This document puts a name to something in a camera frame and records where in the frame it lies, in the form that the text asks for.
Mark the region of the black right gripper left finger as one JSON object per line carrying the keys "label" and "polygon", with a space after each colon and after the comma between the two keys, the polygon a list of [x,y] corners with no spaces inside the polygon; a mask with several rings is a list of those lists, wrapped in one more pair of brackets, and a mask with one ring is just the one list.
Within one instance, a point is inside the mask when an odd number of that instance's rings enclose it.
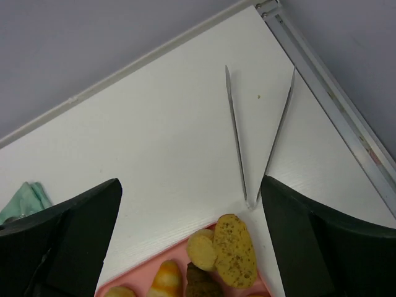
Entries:
{"label": "black right gripper left finger", "polygon": [[123,194],[109,179],[1,225],[1,296],[93,296]]}

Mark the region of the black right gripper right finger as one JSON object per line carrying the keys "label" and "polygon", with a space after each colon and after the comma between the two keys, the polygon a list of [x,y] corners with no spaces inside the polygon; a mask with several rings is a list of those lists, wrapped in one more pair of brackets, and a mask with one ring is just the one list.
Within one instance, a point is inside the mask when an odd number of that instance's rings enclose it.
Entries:
{"label": "black right gripper right finger", "polygon": [[395,296],[395,229],[339,212],[270,176],[260,193],[286,296]]}

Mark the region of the silver metal tongs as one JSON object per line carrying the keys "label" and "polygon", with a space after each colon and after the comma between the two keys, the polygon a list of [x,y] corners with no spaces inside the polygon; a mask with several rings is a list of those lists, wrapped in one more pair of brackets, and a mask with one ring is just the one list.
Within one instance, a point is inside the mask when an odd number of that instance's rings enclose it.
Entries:
{"label": "silver metal tongs", "polygon": [[[291,99],[293,96],[293,92],[295,89],[295,77],[296,77],[296,66],[293,68],[293,72],[292,72],[292,76],[291,76],[291,82],[290,82],[290,87],[288,90],[288,94],[285,100],[285,104],[284,107],[282,109],[282,115],[280,117],[278,126],[277,126],[277,130],[275,133],[275,137],[273,139],[272,142],[272,146],[270,149],[270,153],[269,153],[269,157],[265,166],[265,170],[264,170],[264,174],[262,177],[267,176],[267,172],[270,168],[271,162],[273,160],[273,155],[276,151],[277,148],[277,144],[278,144],[278,140],[281,134],[281,131],[283,129],[285,120],[286,120],[286,116],[288,114],[288,110],[290,107],[290,103],[291,103]],[[235,112],[235,106],[234,106],[234,100],[233,100],[233,94],[232,94],[232,84],[231,84],[231,74],[230,74],[230,70],[228,68],[227,65],[225,65],[225,85],[226,85],[226,92],[227,92],[227,99],[228,99],[228,105],[230,108],[230,116],[231,116],[231,123],[232,123],[232,127],[233,127],[233,134],[234,134],[234,139],[235,139],[235,146],[236,146],[236,153],[237,153],[237,157],[238,157],[238,165],[239,165],[239,172],[240,172],[240,177],[241,177],[241,185],[242,185],[242,189],[243,189],[243,194],[244,194],[244,200],[245,203],[248,207],[249,210],[254,210],[257,205],[258,202],[260,201],[261,198],[261,189],[259,187],[259,189],[257,190],[257,195],[255,198],[253,197],[249,197],[248,196],[248,192],[247,192],[247,182],[246,182],[246,175],[244,172],[244,165],[243,165],[243,157],[242,157],[242,153],[241,153],[241,144],[239,141],[239,134],[238,134],[238,125],[237,125],[237,120],[236,120],[236,112]]]}

